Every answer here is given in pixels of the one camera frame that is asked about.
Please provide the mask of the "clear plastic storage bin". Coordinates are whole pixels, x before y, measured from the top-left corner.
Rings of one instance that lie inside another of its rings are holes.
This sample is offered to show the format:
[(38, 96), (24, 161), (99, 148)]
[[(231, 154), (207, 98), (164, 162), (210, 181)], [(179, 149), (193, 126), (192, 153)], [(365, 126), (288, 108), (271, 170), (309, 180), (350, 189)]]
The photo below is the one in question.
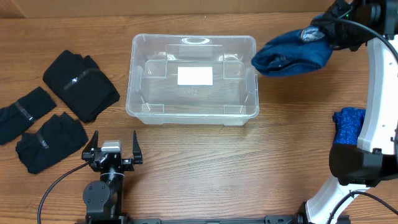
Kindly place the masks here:
[[(250, 35), (138, 34), (126, 112), (144, 124), (242, 126), (259, 114)], [(212, 67), (213, 84), (178, 85), (178, 67)]]

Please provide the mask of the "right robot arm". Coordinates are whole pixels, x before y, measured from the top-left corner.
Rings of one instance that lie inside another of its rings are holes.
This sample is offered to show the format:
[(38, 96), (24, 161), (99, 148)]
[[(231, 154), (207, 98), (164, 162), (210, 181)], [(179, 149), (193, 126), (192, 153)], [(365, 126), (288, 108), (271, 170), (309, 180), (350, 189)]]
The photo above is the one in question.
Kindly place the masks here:
[(330, 150), (331, 175), (295, 214), (296, 223), (342, 223), (357, 195), (397, 178), (397, 0), (335, 1), (311, 22), (335, 50), (366, 44), (369, 87), (366, 115), (355, 145)]

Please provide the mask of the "large black garment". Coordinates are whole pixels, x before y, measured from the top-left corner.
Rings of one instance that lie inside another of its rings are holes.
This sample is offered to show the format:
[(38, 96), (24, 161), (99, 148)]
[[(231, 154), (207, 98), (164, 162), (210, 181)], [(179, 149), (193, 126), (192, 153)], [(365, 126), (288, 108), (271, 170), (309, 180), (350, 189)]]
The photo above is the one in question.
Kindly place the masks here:
[(89, 56), (64, 50), (44, 72), (43, 81), (84, 123), (119, 101), (120, 94)]

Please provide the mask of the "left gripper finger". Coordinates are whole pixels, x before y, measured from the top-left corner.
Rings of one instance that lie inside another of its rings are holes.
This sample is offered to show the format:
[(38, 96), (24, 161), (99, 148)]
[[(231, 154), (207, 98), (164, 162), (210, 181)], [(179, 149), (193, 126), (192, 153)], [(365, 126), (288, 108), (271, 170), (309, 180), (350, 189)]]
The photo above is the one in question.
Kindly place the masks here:
[(96, 149), (97, 147), (98, 147), (98, 131), (96, 130), (94, 132), (93, 137), (91, 138), (89, 143), (84, 148), (83, 152), (84, 153), (89, 153), (89, 152), (91, 152), (92, 149)]
[(141, 161), (142, 160), (142, 152), (139, 146), (139, 143), (137, 141), (137, 134), (136, 131), (133, 133), (133, 147), (132, 147), (132, 153), (135, 161)]

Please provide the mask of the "sparkly blue garment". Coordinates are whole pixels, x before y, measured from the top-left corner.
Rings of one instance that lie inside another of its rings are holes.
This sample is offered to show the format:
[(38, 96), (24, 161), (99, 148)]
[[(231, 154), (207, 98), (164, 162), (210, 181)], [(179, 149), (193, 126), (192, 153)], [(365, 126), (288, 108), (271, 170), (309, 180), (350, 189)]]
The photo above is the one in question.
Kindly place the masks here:
[(365, 109), (352, 107), (336, 111), (332, 117), (336, 127), (333, 144), (357, 145), (365, 113)]

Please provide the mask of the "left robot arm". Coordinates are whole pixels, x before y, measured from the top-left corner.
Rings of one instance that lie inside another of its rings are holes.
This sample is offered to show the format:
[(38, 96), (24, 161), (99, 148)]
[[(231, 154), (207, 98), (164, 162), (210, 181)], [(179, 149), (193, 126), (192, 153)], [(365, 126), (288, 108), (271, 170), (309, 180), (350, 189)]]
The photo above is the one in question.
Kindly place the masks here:
[(142, 152), (133, 134), (132, 158), (122, 158), (121, 141), (105, 141), (98, 146), (96, 131), (82, 151), (81, 158), (93, 171), (99, 172), (99, 180), (89, 183), (83, 191), (87, 223), (132, 223), (123, 212), (125, 172), (143, 163)]

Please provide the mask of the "blue denim jeans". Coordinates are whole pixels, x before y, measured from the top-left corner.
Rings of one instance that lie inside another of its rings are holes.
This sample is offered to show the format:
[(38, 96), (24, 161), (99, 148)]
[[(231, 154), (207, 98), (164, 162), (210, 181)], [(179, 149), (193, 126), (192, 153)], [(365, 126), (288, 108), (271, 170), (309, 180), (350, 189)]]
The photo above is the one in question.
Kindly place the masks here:
[(293, 30), (269, 41), (251, 60), (261, 74), (286, 77), (325, 67), (332, 55), (330, 42), (318, 27)]

